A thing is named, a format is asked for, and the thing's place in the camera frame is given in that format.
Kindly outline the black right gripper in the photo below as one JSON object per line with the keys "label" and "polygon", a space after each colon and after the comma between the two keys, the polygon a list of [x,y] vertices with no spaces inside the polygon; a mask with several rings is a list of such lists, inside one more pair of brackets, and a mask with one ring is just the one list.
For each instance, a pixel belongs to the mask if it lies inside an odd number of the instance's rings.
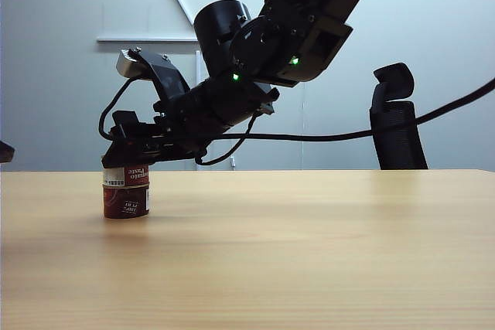
{"label": "black right gripper", "polygon": [[[192,159],[196,153],[206,154],[210,140],[203,136],[217,132],[217,116],[199,89],[192,89],[171,100],[158,100],[153,104],[155,123],[166,137],[188,137],[172,144],[114,141],[101,159],[104,168],[121,168],[135,165],[152,165]],[[158,134],[158,126],[141,122],[134,111],[112,113],[114,126],[110,133],[115,138],[150,138]]]}

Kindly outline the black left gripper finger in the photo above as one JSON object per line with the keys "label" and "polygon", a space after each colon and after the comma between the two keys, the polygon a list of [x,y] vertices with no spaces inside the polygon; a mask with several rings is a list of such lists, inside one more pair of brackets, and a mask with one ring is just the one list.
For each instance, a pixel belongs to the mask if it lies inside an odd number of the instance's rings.
{"label": "black left gripper finger", "polygon": [[3,141],[0,141],[0,162],[1,163],[11,162],[14,154],[15,154],[15,149],[11,145],[9,145]]}

